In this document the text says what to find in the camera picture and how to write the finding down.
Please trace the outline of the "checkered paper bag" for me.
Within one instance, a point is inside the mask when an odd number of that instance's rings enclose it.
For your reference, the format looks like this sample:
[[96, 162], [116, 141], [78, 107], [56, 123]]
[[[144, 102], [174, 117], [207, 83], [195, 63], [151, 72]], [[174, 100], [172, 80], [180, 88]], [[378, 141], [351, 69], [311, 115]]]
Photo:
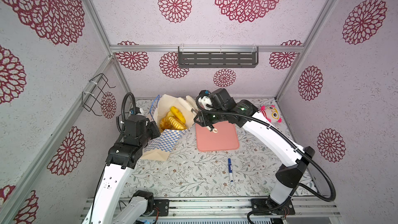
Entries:
[[194, 125], [193, 118], [197, 108], [192, 105], [192, 100], [190, 96], [157, 96], [150, 107], [149, 117], [155, 121], [161, 134], [149, 141], [144, 148], [142, 160], [168, 159], [178, 140]]

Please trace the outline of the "ridged spiral bread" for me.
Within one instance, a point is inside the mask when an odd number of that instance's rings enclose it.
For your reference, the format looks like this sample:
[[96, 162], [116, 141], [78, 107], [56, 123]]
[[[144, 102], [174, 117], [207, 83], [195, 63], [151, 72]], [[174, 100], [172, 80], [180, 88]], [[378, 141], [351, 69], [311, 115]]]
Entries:
[[186, 130], [187, 127], [185, 126], [185, 124], [183, 122], [181, 122], [178, 118], [173, 117], [173, 116], [169, 116], [166, 118], [167, 119], [167, 123], [172, 127], [173, 130]]

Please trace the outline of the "yellow twisted bread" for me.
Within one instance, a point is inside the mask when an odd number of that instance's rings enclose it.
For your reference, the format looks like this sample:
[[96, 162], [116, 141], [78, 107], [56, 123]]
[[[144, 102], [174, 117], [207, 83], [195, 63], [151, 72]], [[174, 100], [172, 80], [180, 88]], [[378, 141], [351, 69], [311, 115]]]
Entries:
[[182, 114], [182, 112], [181, 112], [178, 108], [176, 108], [175, 106], [172, 106], [172, 107], [170, 108], [170, 111], [173, 113], [173, 115], [174, 115], [180, 122], [182, 122], [183, 124], [186, 123], [186, 120], [185, 120], [184, 115]]

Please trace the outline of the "bundt bread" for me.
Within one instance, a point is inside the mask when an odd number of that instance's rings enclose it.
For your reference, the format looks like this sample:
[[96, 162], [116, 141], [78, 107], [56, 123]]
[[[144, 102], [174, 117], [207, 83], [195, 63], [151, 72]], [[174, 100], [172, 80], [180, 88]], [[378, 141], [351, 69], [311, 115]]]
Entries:
[[167, 117], [164, 117], [161, 119], [160, 121], [160, 128], [164, 131], [164, 130], [171, 130], [172, 126], [168, 120]]

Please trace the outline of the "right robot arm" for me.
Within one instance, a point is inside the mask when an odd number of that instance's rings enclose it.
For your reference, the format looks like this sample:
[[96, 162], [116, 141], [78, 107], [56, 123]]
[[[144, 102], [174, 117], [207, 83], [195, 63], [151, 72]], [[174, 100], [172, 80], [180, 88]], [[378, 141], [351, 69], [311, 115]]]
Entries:
[[[282, 210], [289, 204], [298, 187], [325, 202], [333, 202], [336, 198], [334, 184], [327, 173], [314, 160], [315, 151], [307, 146], [302, 147], [290, 140], [281, 131], [275, 128], [261, 113], [261, 111], [248, 100], [235, 100], [226, 89], [220, 88], [214, 92], [202, 90], [195, 99], [198, 113], [194, 122], [211, 130], [214, 124], [227, 121], [248, 131], [268, 147], [282, 162], [276, 172], [277, 182], [267, 197], [265, 205], [258, 210], [247, 214], [247, 220], [252, 223], [252, 215], [270, 216], [275, 211]], [[301, 183], [304, 172], [311, 164], [325, 179], [330, 195], [324, 196]]]

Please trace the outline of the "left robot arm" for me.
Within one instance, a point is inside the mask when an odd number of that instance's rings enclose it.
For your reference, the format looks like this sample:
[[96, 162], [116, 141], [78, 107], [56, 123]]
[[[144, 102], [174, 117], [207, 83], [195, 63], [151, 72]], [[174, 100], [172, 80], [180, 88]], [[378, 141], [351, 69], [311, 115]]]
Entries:
[[159, 213], [153, 194], [139, 190], [124, 209], [115, 214], [124, 185], [143, 155], [144, 148], [149, 141], [161, 135], [156, 123], [136, 107], [131, 92], [123, 98], [120, 120], [117, 125], [120, 135], [108, 151], [92, 205], [83, 220], [85, 224], [135, 224], [141, 216]]

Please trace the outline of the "pink tray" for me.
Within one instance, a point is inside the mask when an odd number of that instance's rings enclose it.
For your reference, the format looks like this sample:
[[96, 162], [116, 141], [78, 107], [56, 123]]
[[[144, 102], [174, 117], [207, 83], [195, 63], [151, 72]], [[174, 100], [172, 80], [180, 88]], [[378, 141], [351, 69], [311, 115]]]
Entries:
[[217, 133], [210, 132], [206, 127], [195, 125], [197, 148], [201, 152], [227, 151], [239, 149], [239, 140], [234, 124], [227, 121], [214, 125]]

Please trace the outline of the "blue marker pen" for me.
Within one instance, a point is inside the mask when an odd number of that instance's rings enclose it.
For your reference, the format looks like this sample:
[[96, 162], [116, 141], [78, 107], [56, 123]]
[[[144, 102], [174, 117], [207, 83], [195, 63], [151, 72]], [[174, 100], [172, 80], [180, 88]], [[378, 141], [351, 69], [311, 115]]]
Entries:
[[232, 160], [228, 158], [228, 172], [229, 172], [229, 180], [230, 182], [234, 182], [234, 177], [233, 177], [233, 170], [232, 170]]

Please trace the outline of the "pink plush toy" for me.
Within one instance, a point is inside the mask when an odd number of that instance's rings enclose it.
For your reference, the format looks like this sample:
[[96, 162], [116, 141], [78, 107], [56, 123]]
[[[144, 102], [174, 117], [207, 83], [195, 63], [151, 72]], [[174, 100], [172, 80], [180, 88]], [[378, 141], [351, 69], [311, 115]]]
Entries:
[[282, 118], [280, 117], [279, 111], [274, 105], [262, 106], [260, 109], [263, 116], [270, 123], [281, 123]]

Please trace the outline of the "grey wall shelf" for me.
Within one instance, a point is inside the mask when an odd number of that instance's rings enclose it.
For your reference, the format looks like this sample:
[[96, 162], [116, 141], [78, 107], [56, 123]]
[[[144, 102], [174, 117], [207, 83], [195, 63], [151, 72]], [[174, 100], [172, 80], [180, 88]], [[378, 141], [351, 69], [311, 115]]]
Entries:
[[194, 49], [178, 47], [181, 68], [255, 68], [259, 64], [257, 47]]

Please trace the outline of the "metal base rail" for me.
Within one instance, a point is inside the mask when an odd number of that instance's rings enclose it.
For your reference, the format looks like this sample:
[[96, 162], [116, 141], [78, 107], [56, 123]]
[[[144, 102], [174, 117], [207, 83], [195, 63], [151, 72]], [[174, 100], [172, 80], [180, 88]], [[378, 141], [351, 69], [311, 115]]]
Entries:
[[264, 210], [264, 197], [215, 198], [155, 198], [157, 214], [153, 211], [141, 222], [158, 219], [159, 224], [341, 224], [341, 214], [333, 202], [314, 196], [294, 196], [287, 205], [272, 212], [256, 215], [251, 211]]

